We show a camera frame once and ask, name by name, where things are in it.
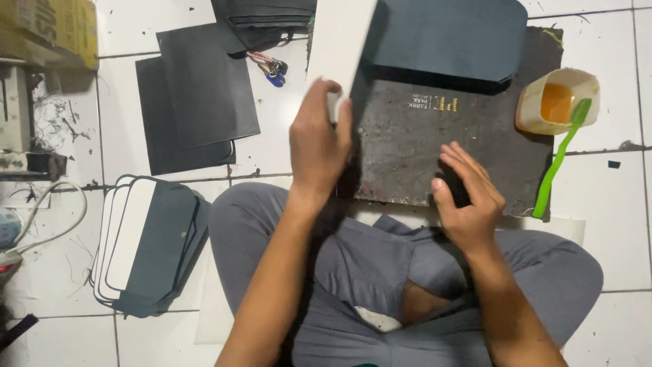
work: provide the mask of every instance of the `electrical cord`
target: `electrical cord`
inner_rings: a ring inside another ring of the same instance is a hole
[[[29,214],[29,217],[27,218],[27,221],[25,221],[25,225],[23,226],[23,229],[20,231],[20,233],[18,234],[18,236],[14,240],[14,243],[16,245],[18,245],[18,242],[20,240],[22,240],[23,237],[25,236],[25,234],[27,233],[27,230],[32,225],[32,222],[34,221],[34,217],[37,214],[38,206],[41,204],[43,199],[45,199],[45,197],[48,196],[48,193],[50,191],[52,191],[55,187],[57,187],[59,185],[62,185],[62,184],[71,185],[75,190],[79,191],[79,193],[81,194],[82,208],[81,208],[81,214],[80,214],[79,218],[77,218],[77,220],[68,229],[66,229],[65,231],[57,234],[56,236],[52,236],[51,238],[48,238],[47,240],[44,240],[44,241],[39,241],[39,242],[35,242],[33,244],[29,244],[29,245],[26,245],[26,246],[17,247],[17,248],[9,250],[7,252],[16,252],[18,255],[21,255],[21,254],[25,253],[25,251],[33,249],[34,247],[37,247],[38,245],[45,244],[46,242],[50,242],[52,240],[55,240],[55,239],[63,236],[64,234],[70,232],[74,227],[77,227],[77,225],[79,225],[82,222],[82,219],[86,215],[86,209],[88,207],[88,202],[86,201],[86,194],[84,194],[83,191],[82,191],[82,188],[78,184],[76,184],[74,182],[57,181],[57,182],[51,184],[43,192],[43,194],[41,194],[41,196],[36,200],[36,202],[34,203],[34,208],[32,209],[32,212]]]

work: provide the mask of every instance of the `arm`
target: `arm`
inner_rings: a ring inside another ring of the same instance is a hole
[[[337,130],[328,120],[326,94],[341,87],[316,81],[290,127],[294,175],[288,202],[258,263],[216,367],[270,367],[297,315],[310,233],[341,175],[351,148],[351,102]]]
[[[441,151],[441,160],[464,182],[471,205],[456,208],[440,179],[432,182],[433,194],[446,235],[462,250],[471,269],[493,362],[499,367],[567,367],[494,242],[505,199],[485,169],[456,142]]]

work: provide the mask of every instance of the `hand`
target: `hand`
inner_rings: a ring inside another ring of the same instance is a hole
[[[432,193],[444,233],[465,255],[492,246],[505,198],[491,183],[487,171],[457,142],[442,145],[439,158],[462,179],[471,199],[471,205],[458,209],[448,185],[440,178],[432,180]]]
[[[290,158],[294,180],[290,196],[301,197],[319,209],[325,205],[351,151],[351,99],[340,107],[337,128],[329,122],[327,93],[342,87],[318,79],[310,87],[289,128]]]

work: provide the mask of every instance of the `gray pants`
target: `gray pants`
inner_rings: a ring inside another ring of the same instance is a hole
[[[213,204],[209,234],[233,313],[287,197],[279,187],[241,183]],[[320,234],[328,222],[326,215],[314,231],[306,302],[291,333],[296,367],[492,365],[467,265],[439,229],[411,230],[383,216],[373,227],[345,219],[333,234]],[[600,295],[600,265],[577,244],[545,232],[498,231],[496,242],[548,333],[564,345]],[[387,334],[375,331],[353,309],[361,306],[398,319],[407,280],[452,302],[425,322]]]

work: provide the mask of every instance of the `green plastic spatula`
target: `green plastic spatula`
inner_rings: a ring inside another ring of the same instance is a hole
[[[579,130],[584,124],[586,116],[589,114],[589,109],[591,108],[592,102],[593,100],[590,98],[582,99],[572,111],[572,116],[570,117],[572,127],[570,128],[568,135],[566,135],[564,140],[559,145],[557,155],[555,156],[554,161],[552,161],[552,165],[548,169],[548,172],[546,172],[546,176],[543,178],[543,182],[541,182],[541,187],[539,188],[539,196],[537,197],[537,204],[535,205],[534,212],[532,213],[533,217],[541,218],[543,216],[543,212],[546,211],[546,206],[548,205],[548,196],[550,196],[550,189],[552,188],[552,180],[555,178],[557,171],[561,167],[561,163],[564,161],[564,157],[566,156],[566,148],[577,133],[577,130]]]

